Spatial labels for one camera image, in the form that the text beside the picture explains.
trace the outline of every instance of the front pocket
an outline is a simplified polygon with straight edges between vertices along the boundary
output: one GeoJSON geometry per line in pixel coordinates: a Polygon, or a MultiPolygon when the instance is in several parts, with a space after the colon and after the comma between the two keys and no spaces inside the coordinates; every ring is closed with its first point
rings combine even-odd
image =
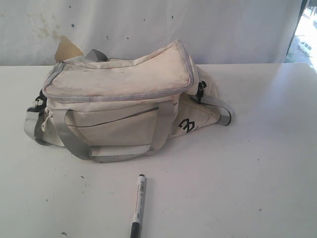
{"type": "Polygon", "coordinates": [[[94,126],[69,128],[91,146],[133,146],[151,144],[158,108],[94,126]]]}

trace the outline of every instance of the white table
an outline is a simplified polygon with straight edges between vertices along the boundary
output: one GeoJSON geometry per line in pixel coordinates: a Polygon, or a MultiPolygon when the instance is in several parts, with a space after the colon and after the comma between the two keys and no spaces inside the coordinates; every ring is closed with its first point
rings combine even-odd
{"type": "Polygon", "coordinates": [[[301,63],[201,67],[236,111],[230,126],[103,164],[24,134],[51,67],[0,67],[1,237],[127,238],[144,173],[142,238],[315,238],[317,75],[301,63]]]}

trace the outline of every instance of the marker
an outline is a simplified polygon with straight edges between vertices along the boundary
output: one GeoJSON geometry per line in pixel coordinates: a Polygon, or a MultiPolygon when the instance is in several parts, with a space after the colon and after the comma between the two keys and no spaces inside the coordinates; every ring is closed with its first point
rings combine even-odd
{"type": "Polygon", "coordinates": [[[141,223],[141,210],[142,210],[142,204],[143,204],[143,198],[144,198],[144,188],[145,188],[145,176],[139,175],[137,201],[135,203],[135,208],[134,208],[130,238],[139,237],[139,230],[140,230],[140,223],[141,223]]]}

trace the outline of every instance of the logo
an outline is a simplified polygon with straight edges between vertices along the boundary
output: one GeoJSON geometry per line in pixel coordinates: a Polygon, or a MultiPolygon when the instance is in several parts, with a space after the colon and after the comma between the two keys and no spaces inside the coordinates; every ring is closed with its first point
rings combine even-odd
{"type": "Polygon", "coordinates": [[[179,125],[178,127],[183,128],[183,130],[187,130],[186,133],[188,133],[189,131],[191,131],[192,129],[194,129],[195,127],[195,122],[194,121],[189,121],[189,118],[184,119],[179,125]]]}

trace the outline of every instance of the zipper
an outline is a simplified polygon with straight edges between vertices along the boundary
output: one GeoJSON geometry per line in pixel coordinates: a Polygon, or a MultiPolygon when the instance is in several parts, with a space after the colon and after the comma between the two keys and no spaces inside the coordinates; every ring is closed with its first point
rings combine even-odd
{"type": "Polygon", "coordinates": [[[158,109],[159,109],[159,107],[151,108],[151,109],[148,109],[148,110],[139,112],[139,113],[135,113],[135,114],[129,115],[129,116],[124,117],[124,118],[120,118],[120,119],[112,120],[112,121],[107,121],[107,122],[103,122],[103,123],[98,123],[98,124],[95,124],[95,125],[89,125],[89,126],[74,126],[74,125],[69,125],[69,126],[73,126],[73,127],[76,127],[76,128],[89,128],[89,127],[93,127],[93,126],[97,126],[97,125],[104,125],[104,124],[108,124],[108,123],[111,123],[111,122],[115,122],[115,121],[119,121],[119,120],[123,120],[123,119],[127,119],[127,118],[136,117],[136,116],[138,116],[138,115],[145,114],[145,113],[149,113],[149,112],[152,112],[152,111],[156,111],[156,110],[158,110],[158,109]]]}
{"type": "Polygon", "coordinates": [[[53,73],[48,77],[46,83],[43,86],[43,94],[51,100],[65,103],[84,103],[84,102],[113,102],[113,101],[130,101],[130,100],[144,100],[144,99],[155,99],[167,97],[175,94],[180,94],[185,92],[192,84],[193,77],[191,74],[188,75],[190,78],[188,85],[177,88],[177,89],[168,89],[159,92],[151,93],[141,93],[141,94],[132,94],[132,95],[119,95],[119,96],[57,96],[49,94],[45,91],[45,88],[48,87],[52,81],[63,71],[67,62],[60,61],[57,67],[53,70],[53,73]]]}

